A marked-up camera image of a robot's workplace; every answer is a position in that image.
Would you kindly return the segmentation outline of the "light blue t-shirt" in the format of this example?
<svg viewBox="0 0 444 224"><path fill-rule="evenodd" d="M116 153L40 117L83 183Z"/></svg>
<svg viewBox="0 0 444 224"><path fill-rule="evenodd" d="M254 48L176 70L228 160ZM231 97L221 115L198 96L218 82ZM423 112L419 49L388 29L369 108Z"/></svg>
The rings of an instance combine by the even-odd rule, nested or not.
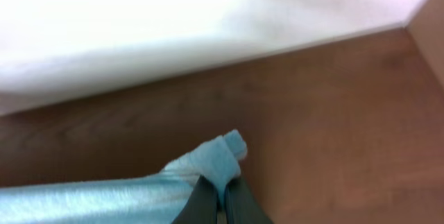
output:
<svg viewBox="0 0 444 224"><path fill-rule="evenodd" d="M233 130L203 142L142 178L43 184L1 190L2 223L172 223L199 178L224 202L229 181L241 175L248 148Z"/></svg>

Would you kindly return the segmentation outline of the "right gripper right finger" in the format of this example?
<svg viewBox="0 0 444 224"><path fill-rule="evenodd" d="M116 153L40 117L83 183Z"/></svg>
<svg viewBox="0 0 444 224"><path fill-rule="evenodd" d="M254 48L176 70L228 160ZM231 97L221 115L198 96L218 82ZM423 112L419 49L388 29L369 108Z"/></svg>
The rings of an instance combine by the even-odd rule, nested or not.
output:
<svg viewBox="0 0 444 224"><path fill-rule="evenodd" d="M242 177L227 185L225 212L228 224L273 224Z"/></svg>

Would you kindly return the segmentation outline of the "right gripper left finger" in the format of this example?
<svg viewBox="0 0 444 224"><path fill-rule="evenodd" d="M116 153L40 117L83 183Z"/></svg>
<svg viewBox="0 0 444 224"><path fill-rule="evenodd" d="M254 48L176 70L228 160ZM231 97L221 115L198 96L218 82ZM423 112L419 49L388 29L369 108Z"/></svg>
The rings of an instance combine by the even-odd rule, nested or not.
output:
<svg viewBox="0 0 444 224"><path fill-rule="evenodd" d="M173 224L217 224L218 193L213 184L200 176L187 204Z"/></svg>

